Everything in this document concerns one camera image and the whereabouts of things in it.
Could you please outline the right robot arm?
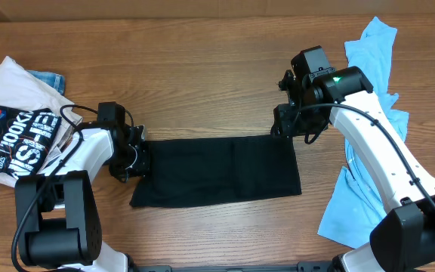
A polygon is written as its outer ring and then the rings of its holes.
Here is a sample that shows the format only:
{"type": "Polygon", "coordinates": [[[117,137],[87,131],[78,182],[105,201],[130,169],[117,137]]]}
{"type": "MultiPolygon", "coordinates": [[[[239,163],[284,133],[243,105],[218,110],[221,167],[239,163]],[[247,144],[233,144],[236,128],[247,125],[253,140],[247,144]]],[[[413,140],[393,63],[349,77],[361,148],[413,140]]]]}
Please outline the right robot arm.
{"type": "Polygon", "coordinates": [[[324,50],[301,51],[279,82],[288,103],[274,111],[270,133],[314,142],[334,126],[351,143],[378,188],[385,218],[369,241],[331,261],[298,267],[325,271],[416,271],[435,262],[435,178],[395,132],[372,83],[355,66],[335,69],[324,50]]]}

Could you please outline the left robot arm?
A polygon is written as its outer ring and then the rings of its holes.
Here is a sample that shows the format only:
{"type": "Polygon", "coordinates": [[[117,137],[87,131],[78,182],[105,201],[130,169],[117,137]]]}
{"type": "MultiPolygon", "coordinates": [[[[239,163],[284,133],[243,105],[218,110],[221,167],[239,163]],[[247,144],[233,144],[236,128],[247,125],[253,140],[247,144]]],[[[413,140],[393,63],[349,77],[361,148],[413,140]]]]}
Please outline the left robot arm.
{"type": "Polygon", "coordinates": [[[47,271],[135,271],[131,256],[103,241],[92,182],[108,165],[121,183],[150,170],[144,125],[116,102],[99,104],[93,122],[75,125],[70,145],[37,175],[15,184],[14,268],[47,271]]]}

